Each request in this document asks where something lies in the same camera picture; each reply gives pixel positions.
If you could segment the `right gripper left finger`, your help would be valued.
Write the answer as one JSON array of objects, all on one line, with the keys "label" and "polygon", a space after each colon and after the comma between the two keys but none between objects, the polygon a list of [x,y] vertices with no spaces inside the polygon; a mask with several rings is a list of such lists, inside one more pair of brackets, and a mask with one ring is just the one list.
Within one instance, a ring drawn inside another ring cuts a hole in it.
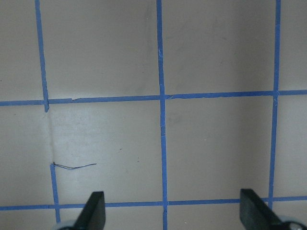
[{"label": "right gripper left finger", "polygon": [[74,230],[103,230],[106,223],[104,192],[92,192],[73,225]]}]

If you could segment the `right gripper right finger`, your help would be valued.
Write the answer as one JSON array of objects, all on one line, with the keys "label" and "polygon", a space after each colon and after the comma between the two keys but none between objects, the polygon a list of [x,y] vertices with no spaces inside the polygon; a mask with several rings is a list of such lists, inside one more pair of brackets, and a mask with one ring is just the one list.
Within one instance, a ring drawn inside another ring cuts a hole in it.
[{"label": "right gripper right finger", "polygon": [[246,230],[282,230],[283,222],[252,190],[240,190],[239,218]]}]

